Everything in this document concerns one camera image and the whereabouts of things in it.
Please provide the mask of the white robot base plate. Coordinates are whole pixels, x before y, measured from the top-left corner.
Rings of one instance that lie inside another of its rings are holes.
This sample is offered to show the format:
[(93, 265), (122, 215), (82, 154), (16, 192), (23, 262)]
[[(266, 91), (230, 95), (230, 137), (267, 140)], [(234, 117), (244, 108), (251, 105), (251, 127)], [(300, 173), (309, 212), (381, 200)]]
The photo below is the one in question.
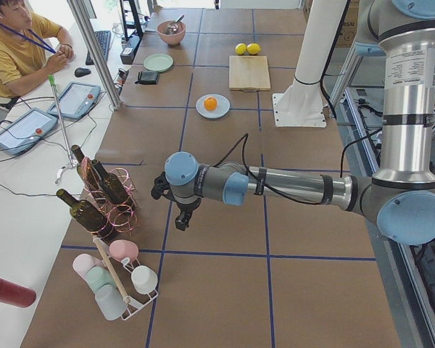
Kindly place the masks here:
[(319, 91), (312, 95), (291, 96), (289, 99), (285, 94), (273, 94), (272, 99), (276, 127), (326, 127)]

